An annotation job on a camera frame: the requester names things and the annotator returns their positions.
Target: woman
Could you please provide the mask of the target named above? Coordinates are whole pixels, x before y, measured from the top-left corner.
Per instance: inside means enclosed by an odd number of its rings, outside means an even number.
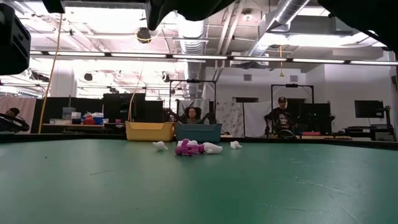
[[[206,114],[206,116],[200,119],[201,109],[194,107],[186,108],[182,116],[175,114],[172,110],[169,110],[168,112],[183,124],[203,124],[206,119],[209,119],[210,123],[213,123],[214,118],[214,115],[212,113],[208,113]]]

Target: duct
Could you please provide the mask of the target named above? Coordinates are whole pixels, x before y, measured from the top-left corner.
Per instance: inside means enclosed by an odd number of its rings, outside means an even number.
[[[268,40],[270,30],[287,32],[290,29],[290,22],[297,16],[303,7],[310,0],[281,0],[277,9],[268,13],[259,26],[259,32],[264,33],[254,47],[247,53],[247,56],[260,57],[274,44]]]
[[[189,38],[190,40],[181,40],[181,51],[183,54],[200,55],[205,50],[205,43],[201,39],[205,35],[205,21],[188,21],[183,16],[178,15],[178,36]],[[199,79],[201,72],[201,63],[187,62],[184,74],[186,79]],[[187,85],[190,98],[200,96],[201,85]]]

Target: ceiling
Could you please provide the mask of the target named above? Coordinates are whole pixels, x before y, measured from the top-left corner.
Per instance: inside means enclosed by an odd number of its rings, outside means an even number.
[[[250,50],[259,38],[259,24],[264,14],[273,11],[278,0],[242,0],[241,4],[244,11],[249,12],[251,19],[245,21],[243,14],[233,13],[229,29],[233,31],[231,43],[227,46],[227,54],[245,54]],[[137,39],[137,31],[140,27],[146,27],[146,15],[143,9],[134,9],[134,5],[120,4],[113,8],[99,7],[93,4],[79,5],[73,3],[73,7],[65,7],[66,14],[63,16],[60,50],[61,51],[86,51],[86,52],[146,52],[146,53],[167,53],[180,54],[181,39],[178,36],[178,20],[180,17],[174,12],[170,13],[158,26],[157,30],[151,31],[152,36],[149,44],[142,44]],[[58,14],[49,14],[43,4],[39,2],[10,2],[16,9],[17,16],[31,33],[31,50],[55,51],[57,47],[57,34],[60,18]],[[227,9],[211,16],[205,22],[206,32],[203,41],[206,42],[205,54],[214,54],[217,51],[220,41],[223,24],[226,20]],[[339,24],[336,29],[348,30],[351,34],[345,37],[345,44],[339,47],[324,47],[321,37],[316,35],[315,39],[309,36],[304,37],[307,42],[292,42],[292,36],[300,34],[301,30],[315,26],[316,21],[329,21],[328,12],[320,7],[316,1],[311,1],[292,22],[294,33],[284,34],[284,44],[280,47],[269,47],[267,54],[273,57],[306,57],[306,58],[350,58],[350,59],[377,59],[381,57],[380,47],[372,47],[378,44],[372,38],[358,33],[357,31]],[[233,30],[233,20],[238,16],[238,23]],[[75,60],[75,73],[78,86],[98,86],[98,88],[79,88],[80,97],[101,97],[103,93],[109,93],[107,86],[118,86],[120,91],[131,92],[135,85],[152,88],[147,90],[147,95],[156,99],[166,98],[169,94],[168,83],[161,79],[162,74],[170,75],[171,79],[184,79],[184,68],[186,62],[132,62],[116,60]],[[35,58],[30,61],[30,71],[47,77],[50,74],[52,60],[46,58]],[[214,66],[213,63],[206,63],[206,66]],[[279,68],[280,63],[270,63],[267,68]],[[302,72],[311,69],[309,64],[285,63],[285,68],[298,68]],[[3,83],[14,84],[40,84],[46,82],[32,78],[32,72],[25,72],[20,75],[1,77]],[[84,74],[92,73],[102,79],[94,79],[88,82],[84,79]],[[179,85],[181,90],[177,90],[175,98],[183,98],[187,94],[185,83]],[[37,86],[2,86],[2,92],[8,91],[12,94],[37,95],[42,96],[44,89]]]

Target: green table surface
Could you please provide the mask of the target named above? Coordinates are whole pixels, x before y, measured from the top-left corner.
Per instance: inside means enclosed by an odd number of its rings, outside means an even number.
[[[398,223],[398,152],[242,143],[0,144],[0,223]]]

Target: cap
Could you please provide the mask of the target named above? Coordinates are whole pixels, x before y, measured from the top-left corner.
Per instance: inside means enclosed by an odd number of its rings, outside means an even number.
[[[280,103],[280,102],[286,102],[286,101],[287,101],[287,100],[286,100],[286,97],[281,96],[281,97],[278,98],[278,103]]]

